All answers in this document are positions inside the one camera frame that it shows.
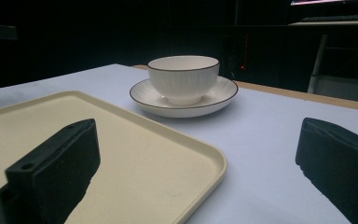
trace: tray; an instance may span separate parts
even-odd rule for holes
[[[67,124],[95,119],[101,166],[65,223],[182,223],[222,181],[222,151],[79,91],[0,109],[5,169]]]

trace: white table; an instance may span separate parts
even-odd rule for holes
[[[295,163],[303,118],[358,133],[358,110],[240,88],[226,108],[192,119],[147,114],[130,88],[147,71],[112,64],[0,89],[0,107],[60,91],[83,91],[219,147],[227,175],[187,223],[349,223]]]

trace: cup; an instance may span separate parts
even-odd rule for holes
[[[193,105],[213,87],[220,63],[211,57],[184,55],[159,58],[147,66],[158,93],[174,105]]]

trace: wooden table edge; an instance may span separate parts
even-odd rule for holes
[[[134,65],[133,67],[147,70],[147,66],[143,65],[143,64]],[[343,106],[343,107],[347,107],[347,108],[351,108],[351,109],[358,109],[357,101],[339,99],[339,98],[330,97],[330,96],[322,96],[322,95],[311,94],[311,93],[306,93],[306,92],[301,92],[301,91],[289,91],[289,90],[268,87],[268,86],[262,86],[262,85],[247,83],[247,82],[241,82],[241,81],[235,81],[235,83],[237,83],[238,87],[245,88],[248,90],[263,91],[263,92],[278,94],[278,95],[282,95],[282,96],[288,96],[288,97],[292,97],[292,98],[297,98],[297,99],[301,99],[301,100],[312,101],[312,102],[317,102],[317,103],[322,103],[322,104],[327,104],[327,105],[337,105],[337,106]]]

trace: white saucer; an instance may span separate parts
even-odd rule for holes
[[[150,79],[134,85],[131,98],[144,111],[168,118],[191,118],[211,114],[228,105],[238,92],[235,82],[218,77],[212,89],[193,105],[173,105],[152,86]]]

